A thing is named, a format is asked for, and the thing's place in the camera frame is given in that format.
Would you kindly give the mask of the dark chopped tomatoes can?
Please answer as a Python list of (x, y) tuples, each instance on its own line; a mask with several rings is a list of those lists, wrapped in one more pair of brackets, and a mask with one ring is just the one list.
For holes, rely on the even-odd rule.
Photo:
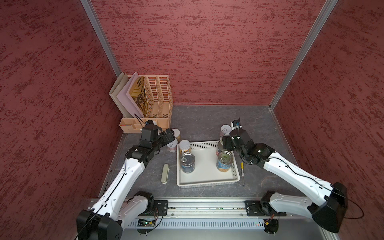
[(217, 143), (217, 149), (216, 149), (216, 155), (219, 156), (221, 152), (225, 151), (226, 149), (223, 147), (223, 144), (218, 141)]

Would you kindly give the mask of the short yellow can white lid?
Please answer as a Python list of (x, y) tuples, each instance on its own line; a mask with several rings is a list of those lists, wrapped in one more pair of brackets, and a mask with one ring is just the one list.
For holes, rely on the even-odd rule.
[(178, 143), (181, 141), (181, 132), (179, 129), (172, 129), (174, 136), (177, 139)]

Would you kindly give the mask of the small pink can back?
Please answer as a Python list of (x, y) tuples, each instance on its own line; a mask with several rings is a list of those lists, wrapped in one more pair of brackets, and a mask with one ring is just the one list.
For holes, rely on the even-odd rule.
[(224, 135), (229, 134), (231, 131), (232, 131), (232, 128), (230, 125), (222, 125), (221, 131), (220, 131), (220, 136), (223, 137)]

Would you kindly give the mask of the blue Progresso noodle soup can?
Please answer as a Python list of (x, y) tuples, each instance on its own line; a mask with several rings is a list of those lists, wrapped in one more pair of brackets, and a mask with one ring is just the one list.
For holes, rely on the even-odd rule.
[(233, 155), (229, 151), (223, 151), (218, 155), (217, 169), (220, 172), (228, 172), (233, 165)]

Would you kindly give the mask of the tall yellow can white lid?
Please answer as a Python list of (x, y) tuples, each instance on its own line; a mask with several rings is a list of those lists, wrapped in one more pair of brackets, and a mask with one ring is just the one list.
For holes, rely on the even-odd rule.
[(191, 143), (188, 140), (182, 140), (179, 143), (180, 155), (191, 152)]

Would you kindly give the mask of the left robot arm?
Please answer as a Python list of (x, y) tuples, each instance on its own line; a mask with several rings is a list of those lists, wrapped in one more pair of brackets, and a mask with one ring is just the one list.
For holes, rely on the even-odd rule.
[(119, 240), (136, 217), (152, 213), (154, 200), (150, 193), (138, 192), (126, 206), (123, 203), (150, 160), (176, 138), (172, 130), (162, 130), (152, 120), (145, 123), (141, 132), (139, 144), (127, 151), (123, 167), (107, 191), (90, 210), (79, 213), (77, 240)]

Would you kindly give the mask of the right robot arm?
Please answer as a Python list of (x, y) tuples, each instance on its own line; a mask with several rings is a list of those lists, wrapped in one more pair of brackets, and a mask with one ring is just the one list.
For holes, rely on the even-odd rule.
[(309, 174), (272, 147), (254, 143), (241, 127), (232, 129), (221, 141), (225, 150), (237, 152), (247, 164), (277, 175), (304, 194), (295, 197), (271, 191), (265, 195), (266, 209), (307, 217), (331, 233), (340, 231), (348, 209), (348, 190), (343, 184), (331, 184)]

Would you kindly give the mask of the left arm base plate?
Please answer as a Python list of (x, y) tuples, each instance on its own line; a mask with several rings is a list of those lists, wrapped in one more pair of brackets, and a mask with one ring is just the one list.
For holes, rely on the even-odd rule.
[(169, 201), (168, 200), (152, 200), (149, 201), (147, 209), (139, 215), (139, 217), (154, 217), (155, 214), (166, 216), (168, 213)]

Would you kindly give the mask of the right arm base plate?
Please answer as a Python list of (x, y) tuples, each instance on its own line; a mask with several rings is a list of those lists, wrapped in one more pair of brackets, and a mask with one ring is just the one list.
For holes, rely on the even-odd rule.
[(287, 213), (275, 211), (268, 203), (262, 201), (245, 201), (248, 217), (286, 217)]

